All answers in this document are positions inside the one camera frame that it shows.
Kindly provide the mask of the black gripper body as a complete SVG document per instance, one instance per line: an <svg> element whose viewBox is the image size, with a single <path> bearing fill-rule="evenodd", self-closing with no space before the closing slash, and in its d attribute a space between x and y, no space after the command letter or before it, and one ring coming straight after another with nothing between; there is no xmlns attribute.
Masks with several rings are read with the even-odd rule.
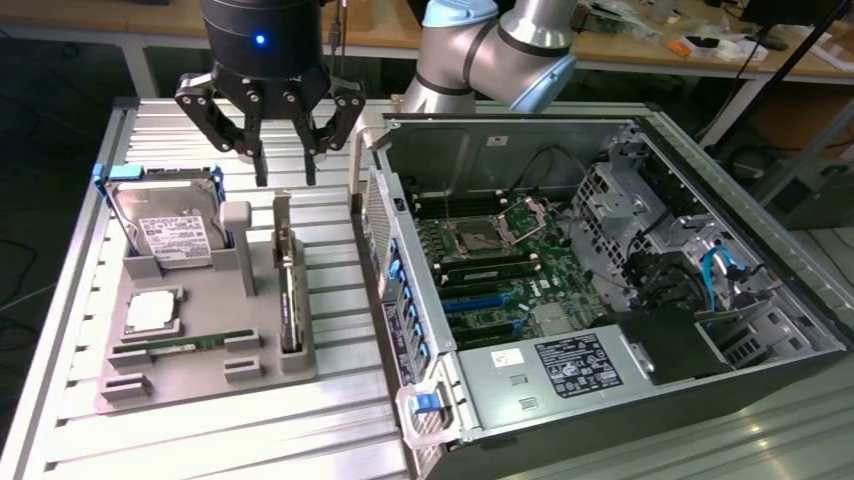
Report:
<svg viewBox="0 0 854 480"><path fill-rule="evenodd" d="M246 113L290 120L331 87L319 1L203 1L214 84Z"/></svg>

